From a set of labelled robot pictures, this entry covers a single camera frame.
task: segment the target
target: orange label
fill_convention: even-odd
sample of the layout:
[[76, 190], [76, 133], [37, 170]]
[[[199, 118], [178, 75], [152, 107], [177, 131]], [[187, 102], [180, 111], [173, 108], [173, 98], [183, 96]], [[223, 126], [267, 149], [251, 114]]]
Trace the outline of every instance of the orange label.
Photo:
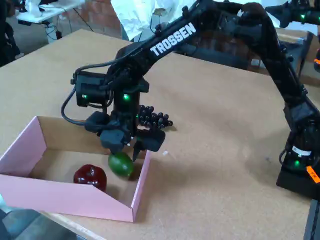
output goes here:
[[320, 183], [320, 177], [316, 174], [315, 170], [311, 166], [306, 167], [307, 172], [309, 173], [310, 177], [312, 177], [313, 181], [318, 184]]

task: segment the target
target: red apple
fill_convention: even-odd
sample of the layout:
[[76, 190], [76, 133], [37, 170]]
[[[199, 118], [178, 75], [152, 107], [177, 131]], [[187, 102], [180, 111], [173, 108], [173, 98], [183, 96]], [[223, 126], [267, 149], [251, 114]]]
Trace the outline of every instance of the red apple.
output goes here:
[[75, 184], [93, 185], [104, 192], [107, 187], [107, 176], [101, 167], [87, 164], [75, 172], [73, 182]]

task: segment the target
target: pink cardboard box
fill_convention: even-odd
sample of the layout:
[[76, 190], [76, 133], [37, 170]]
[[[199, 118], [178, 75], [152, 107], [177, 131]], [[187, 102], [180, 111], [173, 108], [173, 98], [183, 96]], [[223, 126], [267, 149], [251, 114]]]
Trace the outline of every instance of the pink cardboard box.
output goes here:
[[[132, 156], [132, 148], [123, 151]], [[131, 179], [111, 172], [108, 154], [100, 138], [84, 127], [36, 116], [0, 158], [0, 194], [10, 207], [134, 222], [150, 152], [138, 156]], [[85, 164], [105, 171], [106, 192], [73, 183], [74, 173]]]

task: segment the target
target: green lime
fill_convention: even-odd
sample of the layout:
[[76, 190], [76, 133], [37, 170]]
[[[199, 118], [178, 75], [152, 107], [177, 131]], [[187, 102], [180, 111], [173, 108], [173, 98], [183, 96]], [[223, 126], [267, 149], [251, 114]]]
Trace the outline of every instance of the green lime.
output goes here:
[[134, 171], [134, 163], [125, 152], [110, 155], [108, 164], [111, 171], [120, 177], [130, 177]]

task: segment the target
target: wire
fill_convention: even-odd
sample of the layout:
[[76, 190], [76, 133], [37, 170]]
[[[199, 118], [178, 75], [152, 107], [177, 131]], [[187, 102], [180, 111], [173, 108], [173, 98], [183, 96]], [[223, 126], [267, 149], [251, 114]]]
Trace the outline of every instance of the wire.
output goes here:
[[[290, 170], [290, 171], [294, 171], [294, 172], [306, 172], [307, 171], [307, 167], [304, 167], [304, 168], [292, 168], [292, 167], [289, 167], [288, 165], [286, 165], [284, 163], [284, 161], [282, 161], [282, 157], [283, 155], [285, 154], [287, 150], [286, 149], [283, 149], [283, 151], [280, 153], [279, 155], [279, 163], [286, 169]], [[314, 168], [320, 161], [320, 156], [317, 156], [316, 158], [316, 161], [314, 161], [314, 163], [312, 164], [312, 168]]]
[[138, 42], [140, 42], [141, 36], [142, 36], [142, 32], [141, 32], [141, 34], [140, 34], [140, 37], [139, 37], [139, 39], [138, 39]]
[[131, 52], [128, 53], [127, 55], [125, 55], [125, 56], [122, 56], [122, 57], [120, 57], [118, 59], [115, 59], [115, 60], [112, 60], [112, 61], [108, 61], [108, 62], [104, 62], [104, 63], [98, 63], [98, 64], [89, 64], [89, 65], [85, 65], [85, 66], [79, 67], [77, 70], [75, 70], [75, 74], [79, 73], [82, 70], [86, 70], [86, 69], [103, 68], [103, 67], [110, 66], [112, 64], [116, 64], [120, 60], [122, 60], [125, 57], [127, 57], [129, 54], [131, 54]]
[[75, 125], [78, 125], [78, 126], [84, 126], [85, 125], [84, 122], [72, 120], [72, 119], [68, 118], [66, 116], [66, 114], [65, 114], [65, 108], [66, 108], [68, 102], [70, 101], [70, 99], [72, 98], [72, 96], [75, 94], [75, 92], [76, 92], [76, 86], [74, 86], [73, 90], [70, 92], [69, 96], [66, 98], [66, 100], [62, 104], [62, 106], [61, 106], [61, 115], [69, 123], [72, 123], [72, 124], [75, 124]]
[[69, 16], [69, 13], [66, 9], [64, 9], [63, 7], [60, 7], [60, 6], [53, 6], [53, 7], [50, 7], [50, 6], [43, 6], [41, 5], [40, 8], [44, 8], [44, 9], [63, 9], [64, 12], [67, 14], [67, 18], [68, 18], [68, 21], [69, 21], [69, 27], [70, 27], [70, 33], [72, 33], [72, 27], [71, 27], [71, 22], [70, 22], [70, 16]]
[[151, 16], [151, 21], [150, 21], [150, 30], [151, 30], [151, 32], [153, 32], [153, 34], [155, 34], [155, 32], [151, 29], [151, 25], [152, 25], [152, 16]]
[[53, 28], [53, 30], [52, 30], [51, 32], [45, 31], [46, 36], [49, 37], [49, 38], [51, 38], [52, 40], [58, 40], [57, 38], [52, 38], [52, 37], [50, 36], [50, 34], [52, 34], [53, 32], [55, 32], [55, 31], [57, 30], [57, 27], [56, 27], [55, 25], [53, 25], [53, 26], [45, 26], [44, 28], [45, 28], [45, 29], [51, 29], [51, 28]]
[[82, 21], [91, 29], [91, 31], [92, 32], [95, 32], [95, 31], [93, 31], [93, 29], [90, 27], [90, 25], [84, 20], [84, 18], [79, 14], [79, 12], [74, 8], [73, 9], [75, 12], [76, 12], [76, 14], [78, 14], [78, 16], [82, 19]]

